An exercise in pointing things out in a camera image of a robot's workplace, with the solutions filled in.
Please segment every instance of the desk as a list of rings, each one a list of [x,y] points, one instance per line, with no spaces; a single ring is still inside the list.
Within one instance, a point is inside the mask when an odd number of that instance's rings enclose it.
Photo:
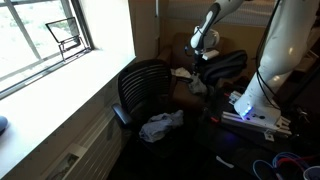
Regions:
[[[210,115],[216,115],[217,118],[221,116],[222,111],[233,110],[232,105],[227,103],[228,97],[223,94],[224,92],[218,92],[216,97],[219,98],[213,98],[209,108]],[[279,152],[294,152],[287,139],[275,138],[275,142],[269,142],[264,139],[263,133],[214,123],[207,114],[199,119],[195,140],[252,177],[252,165],[255,160],[261,159],[271,163]],[[263,179],[274,179],[270,172],[263,170],[267,168],[259,170]]]

